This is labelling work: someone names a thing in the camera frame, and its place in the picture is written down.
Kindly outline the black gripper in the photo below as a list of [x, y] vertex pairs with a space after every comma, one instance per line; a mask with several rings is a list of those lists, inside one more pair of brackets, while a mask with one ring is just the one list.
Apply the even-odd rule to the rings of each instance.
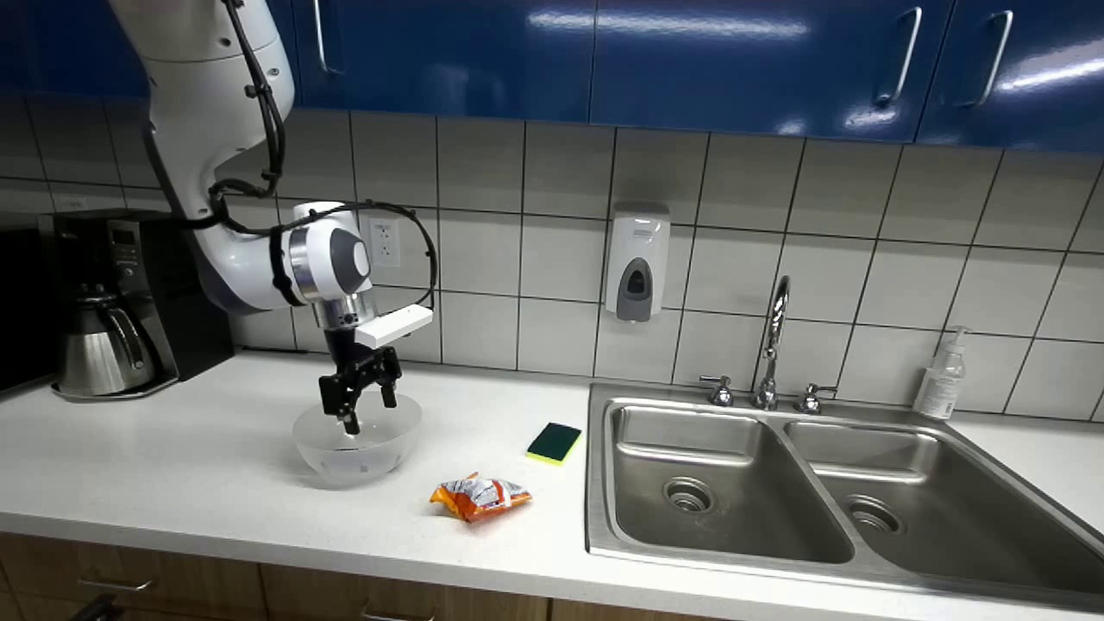
[[367, 350], [354, 341], [352, 330], [326, 330], [325, 336], [334, 373], [319, 376], [319, 409], [334, 416], [344, 429], [344, 434], [359, 434], [362, 422], [354, 416], [354, 401], [367, 388], [378, 388], [383, 409], [396, 409], [396, 379], [401, 379], [401, 360], [385, 350]]

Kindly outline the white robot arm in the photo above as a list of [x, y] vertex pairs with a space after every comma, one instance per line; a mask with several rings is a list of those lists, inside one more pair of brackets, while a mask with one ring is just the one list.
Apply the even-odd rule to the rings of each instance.
[[283, 175], [294, 73], [267, 0], [106, 0], [147, 81], [146, 148], [192, 236], [199, 288], [221, 310], [310, 306], [334, 360], [319, 409], [359, 434], [359, 395], [394, 403], [396, 353], [362, 347], [368, 255], [340, 202], [248, 230], [231, 198], [269, 198]]

